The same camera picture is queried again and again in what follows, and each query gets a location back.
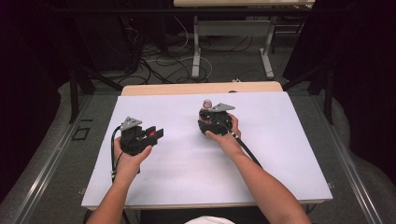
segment black cable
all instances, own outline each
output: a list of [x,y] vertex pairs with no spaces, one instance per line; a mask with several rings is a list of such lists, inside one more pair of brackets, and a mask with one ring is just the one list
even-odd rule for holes
[[84,219],[82,219],[82,223],[85,224],[88,222],[88,219],[91,216],[92,211],[90,209],[87,209],[87,212],[84,215]]
[[242,142],[241,138],[238,136],[238,134],[234,133],[233,130],[231,130],[230,128],[228,128],[223,122],[219,121],[218,119],[215,119],[214,121],[216,121],[217,123],[221,124],[226,130],[227,132],[229,132],[230,134],[233,135],[233,138],[236,140],[236,142],[239,143],[239,145],[246,151],[246,153],[249,155],[249,157],[256,163],[258,164],[261,168],[262,165],[259,163],[259,161],[256,159],[256,157],[253,155],[253,153],[250,151],[250,149],[248,149],[247,145],[245,145],[244,142]]
[[114,164],[114,137],[116,136],[116,132],[120,129],[121,126],[117,127],[113,134],[111,135],[111,179],[114,181],[114,177],[116,177],[116,164]]
[[307,204],[306,206],[305,206],[305,213],[307,214],[307,215],[309,215],[312,211],[314,211],[314,209],[317,207],[317,205],[316,204],[314,204],[313,206],[312,206],[312,208],[310,208],[309,207],[309,204]]
[[[121,126],[118,126],[113,134],[111,135],[111,181],[114,182],[114,179],[116,177],[117,173],[117,165],[119,164],[120,158],[123,154],[123,152],[119,155],[119,158],[117,159],[117,163],[114,163],[114,137],[116,136],[116,132],[120,129]],[[125,223],[131,224],[131,222],[128,219],[128,216],[126,215],[125,209],[122,210],[122,217],[124,218]]]

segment wooden table edge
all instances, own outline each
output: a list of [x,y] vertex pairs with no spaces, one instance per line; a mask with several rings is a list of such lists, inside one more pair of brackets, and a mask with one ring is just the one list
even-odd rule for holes
[[125,86],[121,96],[283,91],[276,81]]

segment hand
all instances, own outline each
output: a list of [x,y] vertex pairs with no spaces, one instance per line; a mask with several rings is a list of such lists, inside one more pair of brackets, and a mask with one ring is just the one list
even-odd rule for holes
[[131,156],[129,154],[122,153],[120,137],[114,139],[114,158],[115,160],[120,158],[117,164],[116,179],[114,182],[121,182],[129,187],[139,171],[140,163],[149,156],[151,150],[152,146],[148,146],[141,153]]
[[[241,138],[241,131],[239,131],[239,129],[238,129],[238,119],[236,118],[236,116],[234,116],[232,114],[228,114],[228,115],[233,120],[233,127],[232,127],[233,132],[236,133],[239,136],[239,138]],[[231,159],[233,158],[233,156],[238,155],[238,154],[245,155],[245,153],[242,151],[241,146],[233,138],[232,134],[226,133],[223,136],[221,136],[221,135],[216,135],[210,131],[206,131],[205,134],[210,139],[213,139],[217,143],[219,143],[220,147]]]

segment electrical cable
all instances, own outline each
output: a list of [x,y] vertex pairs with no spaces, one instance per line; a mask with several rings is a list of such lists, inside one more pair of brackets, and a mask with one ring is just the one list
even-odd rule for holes
[[[121,154],[117,159],[117,162],[114,163],[114,137],[116,136],[116,132],[120,129],[120,127],[121,126],[118,126],[111,135],[111,182],[114,182],[114,179],[116,178],[117,165],[119,164],[120,158],[123,154],[123,152],[121,152]],[[122,217],[126,224],[131,224],[131,222],[128,219],[128,216],[126,215],[125,209],[122,209]]]
[[259,161],[256,159],[256,157],[253,155],[253,153],[250,151],[250,149],[248,149],[248,146],[245,145],[244,142],[242,142],[241,138],[238,136],[238,134],[234,133],[233,130],[231,130],[229,127],[227,127],[223,122],[219,121],[218,119],[214,119],[215,122],[219,123],[220,125],[222,125],[227,132],[229,132],[233,138],[236,140],[236,142],[239,143],[239,145],[246,151],[246,153],[249,155],[249,157],[256,163],[258,164],[261,168],[262,165],[259,163]]
[[111,180],[114,182],[114,178],[116,177],[117,173],[117,166],[114,163],[114,137],[116,136],[116,132],[120,129],[121,126],[118,126],[113,134],[111,135]]

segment gray carpet floor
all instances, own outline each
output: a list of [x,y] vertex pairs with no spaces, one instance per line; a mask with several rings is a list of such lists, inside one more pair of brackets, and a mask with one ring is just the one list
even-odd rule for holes
[[[276,53],[270,55],[273,70],[276,73],[276,80],[284,83],[281,76],[287,64],[288,58],[298,36],[281,35],[276,39]],[[208,38],[205,48],[223,49],[224,52],[203,50],[202,66],[206,72],[210,72],[209,82],[229,82],[239,78],[241,81],[264,81],[266,80],[262,67],[262,61],[258,48],[262,47],[262,40],[253,38],[253,42],[248,49],[243,51],[228,51],[238,44],[244,37],[221,37]],[[243,49],[248,45],[244,42],[240,46]],[[171,50],[178,53],[187,53],[191,56],[192,52],[182,49],[180,46],[173,47]],[[151,49],[145,49],[145,54],[150,54]],[[146,60],[156,59],[157,56],[146,57]],[[185,60],[185,64],[191,64],[191,60]],[[163,66],[166,62],[152,62],[152,68],[169,77],[170,80],[177,82],[178,78],[188,77],[189,74],[180,64]],[[106,74],[109,77],[117,77],[119,74]],[[134,75],[142,77],[148,76],[145,68],[139,68]],[[139,78],[126,78],[121,84],[131,85],[141,82]],[[155,77],[150,78],[150,84],[161,83]],[[80,94],[80,101],[86,103],[85,109],[75,123],[75,129],[71,132],[69,140],[64,143],[64,153],[60,156],[60,161],[56,163],[53,174],[49,177],[48,185],[45,185],[42,193],[38,195],[35,204],[32,205],[30,214],[24,220],[26,223],[81,223],[86,210],[80,206],[83,194],[81,189],[87,187],[91,177],[93,166],[96,162],[98,150],[101,146],[103,136],[106,132],[107,124],[111,117],[111,112],[117,100],[119,92],[111,90],[101,82],[94,81],[97,92],[93,96]],[[6,199],[0,205],[0,222],[16,223],[17,215],[21,211],[21,206],[26,202],[26,197],[30,194],[35,185],[37,177],[43,166],[50,159],[51,153],[57,150],[64,134],[70,130],[68,120],[70,118],[70,96],[68,84],[59,89],[62,95],[62,103],[57,116],[49,128],[46,138],[43,140],[36,154],[32,158],[28,167],[21,175],[19,181]],[[317,156],[318,163],[328,182],[335,186],[332,189],[334,199],[318,205],[310,214],[310,218],[315,223],[370,223],[364,215],[360,202],[356,197],[356,192],[351,187],[350,180],[345,170],[341,166],[340,159],[336,153],[333,139],[326,129],[322,114],[315,107],[318,98],[307,95],[306,83],[297,85],[289,91],[296,112],[304,127],[311,147]],[[332,107],[334,125],[342,143],[347,147],[349,140],[349,127],[347,118],[342,107],[335,101]],[[85,140],[78,140],[82,132],[87,132]],[[377,168],[367,161],[350,154],[354,166],[360,174],[361,180],[368,189],[372,203],[381,216],[383,223],[395,223],[396,220],[396,188],[390,183],[388,178]],[[129,218],[136,223],[138,211],[128,211]]]

